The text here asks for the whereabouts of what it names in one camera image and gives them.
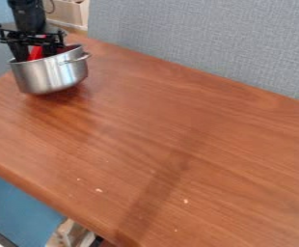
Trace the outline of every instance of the metal pot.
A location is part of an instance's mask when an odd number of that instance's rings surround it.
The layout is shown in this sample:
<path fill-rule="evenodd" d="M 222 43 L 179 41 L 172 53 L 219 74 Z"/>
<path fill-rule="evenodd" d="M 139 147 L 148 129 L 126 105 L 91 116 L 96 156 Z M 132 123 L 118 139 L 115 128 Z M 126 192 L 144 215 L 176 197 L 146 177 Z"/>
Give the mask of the metal pot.
<path fill-rule="evenodd" d="M 87 59 L 81 44 L 65 46 L 63 51 L 48 58 L 17 62 L 9 61 L 21 92 L 48 94 L 72 87 L 88 76 Z"/>

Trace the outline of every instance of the wooden tabletop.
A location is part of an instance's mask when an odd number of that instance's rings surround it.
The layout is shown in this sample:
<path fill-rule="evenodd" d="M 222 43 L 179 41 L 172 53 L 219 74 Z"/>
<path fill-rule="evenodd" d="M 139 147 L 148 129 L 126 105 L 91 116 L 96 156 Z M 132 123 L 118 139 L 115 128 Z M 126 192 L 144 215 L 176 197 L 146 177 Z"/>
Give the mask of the wooden tabletop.
<path fill-rule="evenodd" d="M 69 40 L 76 88 L 0 77 L 0 176 L 118 246 L 299 247 L 299 101 Z"/>

